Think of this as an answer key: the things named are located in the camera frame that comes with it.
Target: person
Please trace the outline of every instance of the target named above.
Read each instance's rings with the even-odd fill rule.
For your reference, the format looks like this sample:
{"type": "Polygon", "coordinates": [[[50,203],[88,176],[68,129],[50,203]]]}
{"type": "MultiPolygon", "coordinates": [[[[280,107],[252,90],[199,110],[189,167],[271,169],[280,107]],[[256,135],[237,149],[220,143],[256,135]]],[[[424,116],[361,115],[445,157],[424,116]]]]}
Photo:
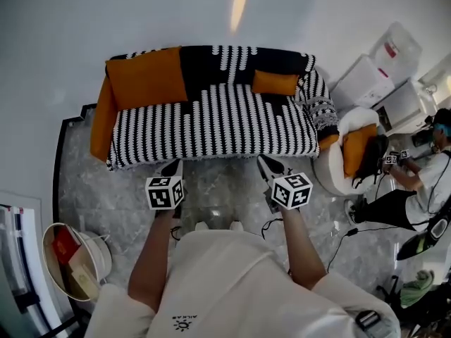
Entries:
{"type": "Polygon", "coordinates": [[[159,214],[128,292],[101,288],[85,337],[400,337],[389,305],[328,274],[301,214],[280,211],[291,275],[239,222],[232,230],[198,223],[178,242],[168,268],[173,211],[159,214]]]}
{"type": "Polygon", "coordinates": [[[408,175],[397,166],[384,165],[383,171],[390,174],[406,190],[396,189],[371,204],[356,207],[350,200],[345,202],[347,217],[355,224],[376,222],[423,231],[428,221],[442,208],[451,196],[450,157],[451,111],[440,109],[433,120],[433,141],[438,154],[425,168],[420,168],[412,159],[404,165],[412,171],[408,175]]]}

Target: black pants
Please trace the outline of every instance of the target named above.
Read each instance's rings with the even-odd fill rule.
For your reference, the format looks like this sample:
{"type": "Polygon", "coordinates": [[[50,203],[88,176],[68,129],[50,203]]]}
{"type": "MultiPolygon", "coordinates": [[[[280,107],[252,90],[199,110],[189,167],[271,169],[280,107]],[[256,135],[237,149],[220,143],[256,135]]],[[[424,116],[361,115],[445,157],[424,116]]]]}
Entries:
{"type": "Polygon", "coordinates": [[[394,190],[371,204],[358,208],[356,223],[375,222],[415,230],[406,216],[406,200],[416,192],[394,190]]]}

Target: book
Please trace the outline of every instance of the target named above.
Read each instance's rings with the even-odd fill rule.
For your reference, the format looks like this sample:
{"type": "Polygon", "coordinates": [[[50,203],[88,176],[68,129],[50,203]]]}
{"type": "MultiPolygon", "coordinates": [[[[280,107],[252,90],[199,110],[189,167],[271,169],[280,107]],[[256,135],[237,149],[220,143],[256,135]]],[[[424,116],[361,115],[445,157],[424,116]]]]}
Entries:
{"type": "Polygon", "coordinates": [[[58,261],[61,264],[67,264],[82,244],[72,228],[63,226],[58,229],[51,245],[58,261]]]}

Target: floor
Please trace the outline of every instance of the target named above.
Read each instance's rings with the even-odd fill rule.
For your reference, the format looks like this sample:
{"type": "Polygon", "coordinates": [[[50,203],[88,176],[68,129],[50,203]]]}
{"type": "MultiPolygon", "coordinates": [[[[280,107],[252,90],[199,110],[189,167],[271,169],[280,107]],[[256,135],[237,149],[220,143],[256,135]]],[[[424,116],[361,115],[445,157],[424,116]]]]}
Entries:
{"type": "MultiPolygon", "coordinates": [[[[144,194],[144,182],[159,165],[109,172],[90,156],[89,137],[94,110],[85,121],[67,129],[61,157],[59,182],[60,221],[78,230],[109,234],[107,244],[113,256],[113,268],[106,278],[126,287],[128,277],[140,254],[153,217],[144,194]]],[[[332,196],[316,181],[308,158],[284,158],[295,172],[304,172],[314,183],[309,204],[302,214],[311,240],[327,265],[340,238],[350,229],[342,197],[332,196]]],[[[255,158],[205,159],[185,161],[186,200],[180,222],[180,235],[193,230],[196,222],[205,221],[211,229],[227,229],[240,220],[246,231],[261,233],[263,224],[274,218],[264,200],[265,184],[255,158]]],[[[366,224],[361,229],[380,227],[366,224]]],[[[280,222],[274,222],[265,234],[288,268],[288,256],[280,222]]],[[[368,292],[386,283],[397,272],[412,276],[415,260],[395,266],[395,245],[412,236],[402,229],[363,232],[343,239],[333,262],[338,271],[368,292]]],[[[171,249],[175,240],[171,240],[171,249]]]]}

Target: black and white marker cube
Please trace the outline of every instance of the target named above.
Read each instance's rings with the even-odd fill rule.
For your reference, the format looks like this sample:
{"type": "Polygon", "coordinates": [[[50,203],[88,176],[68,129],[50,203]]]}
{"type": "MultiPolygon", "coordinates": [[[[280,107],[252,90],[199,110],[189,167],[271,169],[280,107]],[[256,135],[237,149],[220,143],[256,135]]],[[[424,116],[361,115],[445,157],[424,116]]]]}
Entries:
{"type": "Polygon", "coordinates": [[[149,177],[146,195],[151,210],[175,209],[184,197],[182,177],[149,177]]]}
{"type": "Polygon", "coordinates": [[[309,203],[313,184],[304,173],[278,177],[273,181],[272,199],[287,209],[309,203]]]}
{"type": "Polygon", "coordinates": [[[396,164],[396,156],[395,155],[387,155],[385,157],[385,164],[395,165],[396,164]]]}
{"type": "Polygon", "coordinates": [[[401,159],[407,159],[410,157],[409,149],[401,150],[401,159]]]}

